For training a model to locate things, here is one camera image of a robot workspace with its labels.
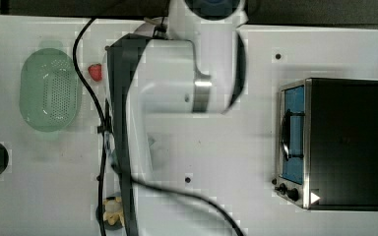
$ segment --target oven knob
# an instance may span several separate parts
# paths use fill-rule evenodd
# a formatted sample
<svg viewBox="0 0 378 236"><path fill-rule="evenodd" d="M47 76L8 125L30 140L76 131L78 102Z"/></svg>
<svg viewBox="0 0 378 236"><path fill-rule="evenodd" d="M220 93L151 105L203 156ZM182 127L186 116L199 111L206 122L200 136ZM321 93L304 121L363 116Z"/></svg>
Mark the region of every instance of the oven knob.
<svg viewBox="0 0 378 236"><path fill-rule="evenodd" d="M297 192L297 189L293 188L291 190L287 190L287 196L292 199L294 202L296 202L299 199L299 193Z"/></svg>
<svg viewBox="0 0 378 236"><path fill-rule="evenodd" d="M285 184L280 184L278 187L275 187L275 190L284 195L286 193L287 187Z"/></svg>

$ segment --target green plastic strainer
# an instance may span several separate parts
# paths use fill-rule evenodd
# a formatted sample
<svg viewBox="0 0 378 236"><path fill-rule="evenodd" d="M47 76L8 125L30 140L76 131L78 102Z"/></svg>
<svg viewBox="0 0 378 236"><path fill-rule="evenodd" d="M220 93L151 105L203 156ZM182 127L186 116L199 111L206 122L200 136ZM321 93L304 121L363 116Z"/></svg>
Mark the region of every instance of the green plastic strainer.
<svg viewBox="0 0 378 236"><path fill-rule="evenodd" d="M82 96L72 59L55 48L36 51L24 64L20 93L21 114L31 127L42 132L65 128Z"/></svg>

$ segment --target red object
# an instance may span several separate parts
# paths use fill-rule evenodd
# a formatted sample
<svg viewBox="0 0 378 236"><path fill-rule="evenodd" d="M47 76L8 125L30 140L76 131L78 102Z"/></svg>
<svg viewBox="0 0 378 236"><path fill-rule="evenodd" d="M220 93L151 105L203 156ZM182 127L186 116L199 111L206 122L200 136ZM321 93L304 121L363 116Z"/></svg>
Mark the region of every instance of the red object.
<svg viewBox="0 0 378 236"><path fill-rule="evenodd" d="M88 68L88 72L92 77L92 80L99 82L102 80L102 65L93 64Z"/></svg>

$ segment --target oven glass window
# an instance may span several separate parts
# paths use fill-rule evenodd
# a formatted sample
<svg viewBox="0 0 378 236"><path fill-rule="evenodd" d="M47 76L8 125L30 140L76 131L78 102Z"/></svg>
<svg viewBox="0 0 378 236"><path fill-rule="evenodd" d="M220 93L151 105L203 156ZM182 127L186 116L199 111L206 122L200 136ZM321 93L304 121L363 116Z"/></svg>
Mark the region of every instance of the oven glass window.
<svg viewBox="0 0 378 236"><path fill-rule="evenodd" d="M286 129L283 157L282 177L295 182L303 183L303 121L305 112L304 86L284 91L284 118L283 128Z"/></svg>

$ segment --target yellow object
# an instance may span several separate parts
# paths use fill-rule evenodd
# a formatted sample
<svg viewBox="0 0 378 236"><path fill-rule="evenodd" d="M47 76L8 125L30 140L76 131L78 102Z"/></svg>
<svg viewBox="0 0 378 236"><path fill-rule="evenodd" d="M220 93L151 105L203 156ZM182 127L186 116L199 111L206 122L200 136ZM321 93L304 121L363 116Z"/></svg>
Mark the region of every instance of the yellow object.
<svg viewBox="0 0 378 236"><path fill-rule="evenodd" d="M103 221L108 221L109 225L114 225L119 220L122 226L125 226L124 210L120 197L115 197L115 200L104 200L103 205L105 206Z"/></svg>

